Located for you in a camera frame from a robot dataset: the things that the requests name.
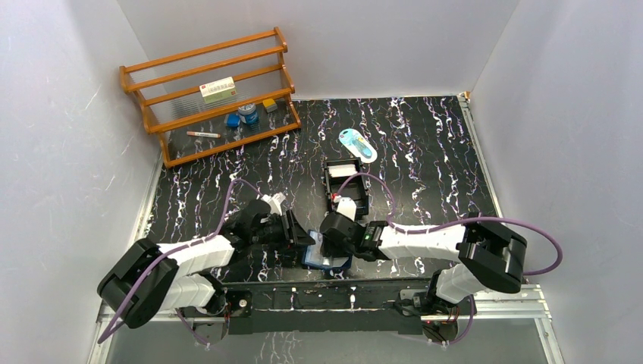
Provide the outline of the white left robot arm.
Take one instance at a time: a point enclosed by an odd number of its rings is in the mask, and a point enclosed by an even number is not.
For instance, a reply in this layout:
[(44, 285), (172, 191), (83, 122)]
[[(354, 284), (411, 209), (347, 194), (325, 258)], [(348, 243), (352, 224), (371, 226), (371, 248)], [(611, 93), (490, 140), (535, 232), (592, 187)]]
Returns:
[(160, 311), (193, 307), (220, 315), (229, 307), (223, 284), (207, 275), (270, 247), (298, 253), (315, 244), (278, 195), (250, 201), (224, 221), (218, 234), (189, 242), (136, 241), (105, 275), (97, 294), (128, 328), (139, 328)]

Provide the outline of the black card box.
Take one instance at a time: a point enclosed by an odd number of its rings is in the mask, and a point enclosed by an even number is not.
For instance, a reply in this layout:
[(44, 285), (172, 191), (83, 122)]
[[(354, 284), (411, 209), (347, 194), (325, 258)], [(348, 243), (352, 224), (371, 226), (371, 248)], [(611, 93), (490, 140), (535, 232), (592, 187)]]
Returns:
[(331, 212), (334, 207), (335, 196), (344, 196), (351, 198), (357, 207), (356, 218), (359, 220), (369, 214), (369, 194), (365, 186), (363, 176), (357, 176), (350, 179), (350, 177), (331, 178), (328, 174), (329, 165), (342, 165), (353, 163), (357, 168), (357, 173), (362, 172), (363, 164), (358, 158), (345, 158), (345, 159), (326, 159), (323, 162), (323, 184), (326, 194), (326, 210)]

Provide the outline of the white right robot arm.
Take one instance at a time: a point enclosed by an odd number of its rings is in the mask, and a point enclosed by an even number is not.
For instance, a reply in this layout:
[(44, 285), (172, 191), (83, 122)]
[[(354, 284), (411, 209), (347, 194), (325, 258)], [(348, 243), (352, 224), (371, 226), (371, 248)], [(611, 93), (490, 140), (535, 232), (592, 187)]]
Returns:
[(495, 218), (470, 215), (463, 223), (439, 226), (362, 225), (339, 212), (322, 221), (324, 256), (365, 261), (434, 258), (453, 262), (439, 269), (424, 294), (400, 297), (393, 307), (404, 315), (446, 314), (463, 299), (489, 289), (518, 293), (527, 242)]

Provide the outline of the blue leather card holder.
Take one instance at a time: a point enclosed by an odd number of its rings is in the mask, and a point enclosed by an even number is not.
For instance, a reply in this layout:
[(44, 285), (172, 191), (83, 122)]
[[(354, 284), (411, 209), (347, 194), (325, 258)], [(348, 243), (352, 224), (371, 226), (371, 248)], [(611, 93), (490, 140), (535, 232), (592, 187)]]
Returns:
[(312, 270), (323, 271), (328, 274), (340, 274), (352, 266), (353, 257), (327, 257), (322, 254), (323, 236), (314, 230), (308, 230), (308, 235), (314, 241), (313, 245), (307, 246), (302, 257), (302, 266)]

